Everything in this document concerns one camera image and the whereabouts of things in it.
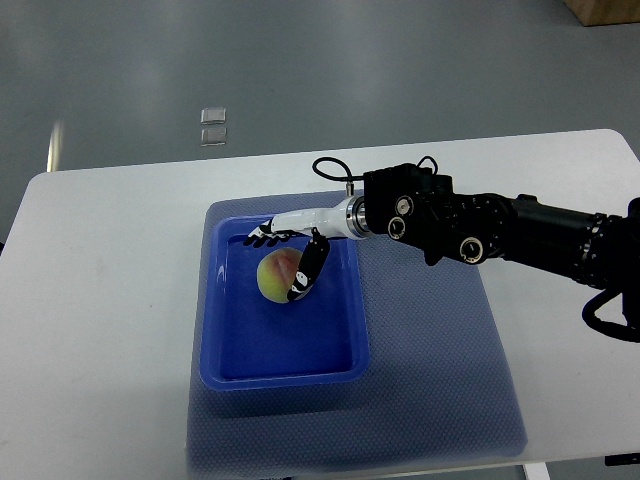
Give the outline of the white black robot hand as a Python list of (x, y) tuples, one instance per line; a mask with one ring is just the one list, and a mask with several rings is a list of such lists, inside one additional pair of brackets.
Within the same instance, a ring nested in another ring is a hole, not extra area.
[(243, 244), (254, 248), (274, 247), (293, 238), (306, 237), (308, 242), (301, 251), (299, 269), (310, 277), (312, 288), (328, 258), (332, 239), (360, 240), (368, 235), (359, 220), (362, 205), (360, 197), (351, 195), (334, 207), (280, 213), (257, 225)]

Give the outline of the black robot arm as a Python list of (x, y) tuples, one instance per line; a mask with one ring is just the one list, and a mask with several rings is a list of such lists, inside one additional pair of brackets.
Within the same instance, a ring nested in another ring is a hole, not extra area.
[(597, 289), (582, 310), (591, 329), (639, 340), (639, 201), (621, 217), (543, 205), (532, 195), (457, 194), (453, 180), (420, 163), (365, 172), (365, 221), (374, 234), (441, 259), (502, 258)]

